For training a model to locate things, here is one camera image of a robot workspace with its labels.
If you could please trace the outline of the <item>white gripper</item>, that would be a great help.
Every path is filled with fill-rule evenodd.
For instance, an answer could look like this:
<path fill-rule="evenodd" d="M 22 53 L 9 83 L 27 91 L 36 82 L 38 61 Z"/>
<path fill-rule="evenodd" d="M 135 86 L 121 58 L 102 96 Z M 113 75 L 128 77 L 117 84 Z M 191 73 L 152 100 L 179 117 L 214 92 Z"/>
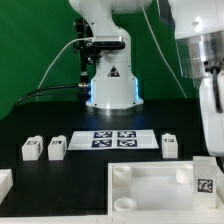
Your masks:
<path fill-rule="evenodd" d="M 206 147 L 211 156 L 224 156 L 224 78 L 218 79 L 222 112 L 216 110 L 212 79 L 202 80 L 200 108 Z"/>

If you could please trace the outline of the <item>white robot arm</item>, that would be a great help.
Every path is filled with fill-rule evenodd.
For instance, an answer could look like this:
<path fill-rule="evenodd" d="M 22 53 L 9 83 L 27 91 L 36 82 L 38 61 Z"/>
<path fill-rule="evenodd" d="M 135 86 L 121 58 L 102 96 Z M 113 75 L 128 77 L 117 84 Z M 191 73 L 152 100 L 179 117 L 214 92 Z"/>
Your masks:
<path fill-rule="evenodd" d="M 93 33 L 87 45 L 97 51 L 86 106 L 111 114 L 143 104 L 131 69 L 130 35 L 112 15 L 138 12 L 153 1 L 171 10 L 182 76 L 199 81 L 207 150 L 224 156 L 224 0 L 69 0 Z"/>

